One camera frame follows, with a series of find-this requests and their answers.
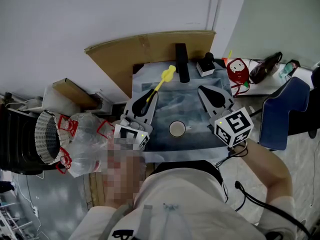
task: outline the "person's arm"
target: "person's arm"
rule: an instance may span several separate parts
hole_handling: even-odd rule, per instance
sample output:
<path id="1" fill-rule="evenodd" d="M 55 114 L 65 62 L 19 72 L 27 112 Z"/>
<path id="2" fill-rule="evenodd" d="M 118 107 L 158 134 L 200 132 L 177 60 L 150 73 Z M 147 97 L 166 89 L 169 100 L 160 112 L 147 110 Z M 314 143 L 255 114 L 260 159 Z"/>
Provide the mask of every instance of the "person's arm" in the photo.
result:
<path id="1" fill-rule="evenodd" d="M 248 154 L 242 159 L 267 188 L 266 202 L 270 203 L 278 197 L 293 196 L 292 178 L 285 163 L 274 153 L 251 139 L 246 140 Z M 242 146 L 236 146 L 240 152 Z"/>

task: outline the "black cord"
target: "black cord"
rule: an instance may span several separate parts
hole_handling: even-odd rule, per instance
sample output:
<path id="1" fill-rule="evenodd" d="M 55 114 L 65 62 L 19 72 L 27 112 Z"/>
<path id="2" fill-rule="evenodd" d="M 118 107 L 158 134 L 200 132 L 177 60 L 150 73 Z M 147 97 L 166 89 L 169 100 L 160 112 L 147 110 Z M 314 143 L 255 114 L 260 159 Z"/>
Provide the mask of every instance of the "black cord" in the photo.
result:
<path id="1" fill-rule="evenodd" d="M 233 154 L 233 155 L 229 155 L 228 157 L 226 157 L 225 159 L 217 162 L 215 164 L 215 168 L 219 168 L 225 161 L 227 161 L 228 159 L 231 159 L 231 158 L 242 158 L 242 157 L 245 157 L 246 155 L 248 155 L 248 149 L 245 148 L 244 150 L 242 150 L 240 153 L 236 153 L 236 154 Z"/>
<path id="2" fill-rule="evenodd" d="M 239 208 L 237 208 L 235 211 L 239 211 L 244 205 L 245 205 L 245 202 L 246 202 L 246 195 L 244 195 L 244 199 L 243 199 L 243 202 L 242 204 L 239 206 Z"/>
<path id="3" fill-rule="evenodd" d="M 260 109 L 258 109 L 257 111 L 251 113 L 251 114 L 249 115 L 249 117 L 252 118 L 252 117 L 254 117 L 255 115 L 260 114 L 260 113 L 262 113 L 262 108 L 260 108 Z"/>
<path id="4" fill-rule="evenodd" d="M 268 209 L 271 212 L 274 212 L 274 213 L 280 215 L 281 217 L 285 218 L 286 220 L 290 221 L 291 223 L 296 225 L 298 228 L 300 228 L 308 236 L 309 239 L 312 238 L 311 234 L 306 229 L 306 227 L 301 222 L 299 222 L 294 217 L 292 217 L 290 214 L 286 213 L 285 211 L 283 211 L 283 210 L 281 210 L 281 209 L 279 209 L 279 208 L 277 208 L 277 207 L 275 207 L 273 205 L 261 202 L 260 200 L 254 198 L 252 195 L 248 194 L 245 191 L 244 187 L 242 186 L 242 184 L 239 181 L 236 181 L 234 186 L 235 186 L 236 189 L 240 190 L 244 194 L 244 197 L 247 198 L 249 201 L 251 201 L 252 203 L 254 203 L 254 204 L 256 204 L 256 205 L 258 205 L 260 207 Z"/>
<path id="5" fill-rule="evenodd" d="M 223 191 L 224 191 L 224 194 L 225 194 L 225 197 L 226 197 L 225 203 L 227 203 L 228 200 L 229 200 L 229 190 L 228 190 L 227 185 L 225 184 L 224 179 L 222 178 L 222 176 L 221 176 L 221 179 L 222 179 Z"/>
<path id="6" fill-rule="evenodd" d="M 223 191 L 224 191 L 224 194 L 225 194 L 225 197 L 226 197 L 225 203 L 227 203 L 228 200 L 229 200 L 229 191 L 228 191 L 227 186 L 225 186 L 225 182 L 223 180 L 222 180 L 222 186 L 223 186 Z"/>

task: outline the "concrete floor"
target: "concrete floor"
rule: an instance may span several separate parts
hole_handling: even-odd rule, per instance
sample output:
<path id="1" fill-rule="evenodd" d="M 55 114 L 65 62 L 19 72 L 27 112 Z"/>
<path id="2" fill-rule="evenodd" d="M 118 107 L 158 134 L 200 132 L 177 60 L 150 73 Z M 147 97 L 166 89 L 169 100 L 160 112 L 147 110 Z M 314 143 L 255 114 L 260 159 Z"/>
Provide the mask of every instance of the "concrete floor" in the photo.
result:
<path id="1" fill-rule="evenodd" d="M 238 106 L 245 106 L 248 111 L 249 105 L 255 110 L 261 108 L 264 97 L 237 98 Z M 251 138 L 259 139 L 260 116 L 253 119 L 254 131 Z M 289 136 L 287 149 L 275 153 L 288 166 L 294 188 L 296 217 L 302 221 L 306 219 L 306 227 L 310 228 L 320 215 L 320 132 L 315 139 L 310 139 L 307 133 Z M 264 201 L 266 189 L 251 172 L 241 158 L 233 158 L 226 161 L 220 167 L 224 182 L 228 188 L 229 201 L 233 208 L 237 208 L 243 202 L 243 195 L 235 189 L 235 181 L 240 181 L 246 191 Z M 39 232 L 44 232 L 51 240 L 67 240 L 74 229 L 87 213 L 87 202 L 84 191 L 83 177 L 73 178 L 69 173 L 62 175 L 58 171 L 46 171 L 44 179 L 36 176 L 13 175 L 13 180 L 21 187 L 21 191 L 29 197 L 34 206 L 39 209 L 39 219 L 42 223 Z M 29 221 L 34 221 L 33 233 L 39 226 L 39 221 L 32 213 L 30 203 L 19 192 L 17 199 L 21 202 L 21 208 Z M 262 213 L 262 208 L 246 201 L 239 211 L 249 222 L 256 223 Z M 40 234 L 41 240 L 47 238 Z"/>
<path id="2" fill-rule="evenodd" d="M 264 99 L 264 97 L 237 98 L 235 102 L 239 106 L 245 106 L 250 112 L 249 105 L 257 110 L 261 108 Z M 259 140 L 260 121 L 260 115 L 253 118 L 254 130 L 251 138 L 255 141 Z M 306 219 L 305 226 L 310 229 L 320 216 L 320 130 L 315 139 L 310 139 L 307 132 L 289 136 L 286 150 L 274 153 L 285 162 L 291 173 L 296 218 L 299 221 Z M 263 202 L 266 200 L 266 188 L 241 158 L 227 160 L 220 167 L 220 171 L 229 191 L 227 203 L 234 209 L 244 200 L 243 194 L 235 189 L 235 181 L 240 181 L 245 190 L 255 198 Z M 255 224 L 259 221 L 262 208 L 247 200 L 239 213 Z M 299 233 L 297 239 L 303 239 L 304 236 L 303 233 Z"/>
<path id="3" fill-rule="evenodd" d="M 12 175 L 24 196 L 38 208 L 42 224 L 38 232 L 44 232 L 51 240 L 67 240 L 88 212 L 83 177 L 73 178 L 57 170 L 45 171 L 44 179 L 35 175 Z M 33 221 L 30 232 L 36 235 L 40 222 L 21 192 L 18 191 L 17 200 L 26 219 Z M 47 239 L 42 233 L 38 237 Z"/>

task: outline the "bottle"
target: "bottle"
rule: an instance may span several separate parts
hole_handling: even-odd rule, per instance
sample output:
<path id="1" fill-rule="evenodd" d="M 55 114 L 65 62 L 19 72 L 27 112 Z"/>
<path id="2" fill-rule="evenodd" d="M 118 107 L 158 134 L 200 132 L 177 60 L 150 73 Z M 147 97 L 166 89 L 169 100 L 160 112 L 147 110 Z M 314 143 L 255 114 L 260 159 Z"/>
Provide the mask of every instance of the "bottle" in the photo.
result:
<path id="1" fill-rule="evenodd" d="M 77 175 L 95 173 L 100 170 L 101 162 L 88 157 L 75 157 L 72 159 L 70 171 Z"/>
<path id="2" fill-rule="evenodd" d="M 104 146 L 114 134 L 113 126 L 91 113 L 74 114 L 61 127 L 68 131 L 71 141 L 87 145 Z"/>
<path id="3" fill-rule="evenodd" d="M 279 72 L 279 77 L 280 78 L 285 78 L 295 68 L 297 68 L 297 65 L 295 63 L 293 63 L 293 62 L 287 63 L 284 66 L 284 68 Z"/>

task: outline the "cardboard box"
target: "cardboard box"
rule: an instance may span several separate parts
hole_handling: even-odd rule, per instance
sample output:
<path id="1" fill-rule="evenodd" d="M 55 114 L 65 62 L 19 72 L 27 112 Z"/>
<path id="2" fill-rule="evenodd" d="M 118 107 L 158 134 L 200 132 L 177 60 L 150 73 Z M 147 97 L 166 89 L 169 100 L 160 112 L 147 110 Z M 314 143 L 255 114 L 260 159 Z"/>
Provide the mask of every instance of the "cardboard box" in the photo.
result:
<path id="1" fill-rule="evenodd" d="M 52 87 L 82 109 L 95 108 L 98 103 L 68 78 L 54 82 Z"/>
<path id="2" fill-rule="evenodd" d="M 134 35 L 86 48 L 90 58 L 131 98 L 135 64 L 176 60 L 176 43 L 185 43 L 189 60 L 210 51 L 215 32 L 187 30 Z"/>

